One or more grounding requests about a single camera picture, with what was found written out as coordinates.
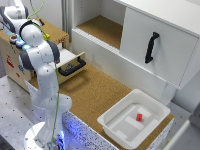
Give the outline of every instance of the yellow object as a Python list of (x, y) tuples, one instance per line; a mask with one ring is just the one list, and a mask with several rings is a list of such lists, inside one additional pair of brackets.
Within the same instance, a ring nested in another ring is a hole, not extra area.
[(43, 37), (44, 37), (44, 40), (45, 40), (45, 41), (50, 40), (50, 35), (49, 35), (49, 34), (46, 34), (46, 36), (43, 35)]

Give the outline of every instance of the red cube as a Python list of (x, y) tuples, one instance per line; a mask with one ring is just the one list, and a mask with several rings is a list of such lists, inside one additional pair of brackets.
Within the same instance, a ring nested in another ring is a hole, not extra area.
[(143, 116), (143, 114), (138, 114), (136, 120), (141, 122), (142, 121), (142, 116)]

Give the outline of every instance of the white plastic bin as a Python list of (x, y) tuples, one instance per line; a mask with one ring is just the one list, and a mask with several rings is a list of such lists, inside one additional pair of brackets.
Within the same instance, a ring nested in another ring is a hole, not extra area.
[[(98, 118), (106, 134), (126, 149), (136, 149), (169, 115), (170, 109), (140, 90), (133, 90)], [(141, 122), (137, 114), (143, 114)]]

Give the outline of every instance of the cabinet door handle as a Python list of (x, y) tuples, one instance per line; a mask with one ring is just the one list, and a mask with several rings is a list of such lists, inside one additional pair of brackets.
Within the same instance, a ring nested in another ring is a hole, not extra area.
[(77, 61), (80, 63), (79, 65), (69, 69), (69, 70), (62, 70), (61, 67), (58, 68), (58, 72), (62, 75), (62, 76), (69, 76), (70, 74), (76, 72), (77, 70), (81, 69), (82, 67), (84, 67), (86, 65), (86, 62), (84, 60), (82, 60), (80, 58), (80, 56), (77, 58)]
[(150, 41), (149, 41), (149, 45), (147, 48), (147, 54), (145, 57), (145, 63), (148, 64), (153, 60), (153, 57), (151, 57), (151, 53), (153, 50), (153, 46), (154, 46), (154, 40), (157, 39), (160, 35), (156, 32), (153, 32), (153, 36), (151, 37)]

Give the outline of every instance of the cork board surface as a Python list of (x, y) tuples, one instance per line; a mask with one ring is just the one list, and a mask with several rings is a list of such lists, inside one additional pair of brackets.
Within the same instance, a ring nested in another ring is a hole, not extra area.
[(81, 30), (120, 49), (123, 26), (98, 16), (78, 26)]
[[(42, 19), (42, 21), (45, 23), (45, 25), (42, 26), (41, 28), (44, 30), (44, 32), (46, 34), (50, 35), (50, 37), (51, 37), (50, 41), (55, 42), (65, 36), (69, 36), (66, 32), (60, 30), (59, 28), (50, 24), (49, 22), (45, 21), (44, 19)], [(7, 41), (8, 43), (10, 43), (10, 36), (6, 36), (3, 33), (3, 31), (0, 31), (0, 37), (2, 39), (4, 39), (5, 41)]]
[[(29, 82), (38, 88), (36, 78)], [(60, 93), (72, 98), (70, 111), (120, 150), (123, 148), (105, 134), (97, 118), (130, 92), (131, 89), (90, 64), (60, 85)], [(172, 119), (173, 115), (169, 115), (136, 150), (145, 150)]]

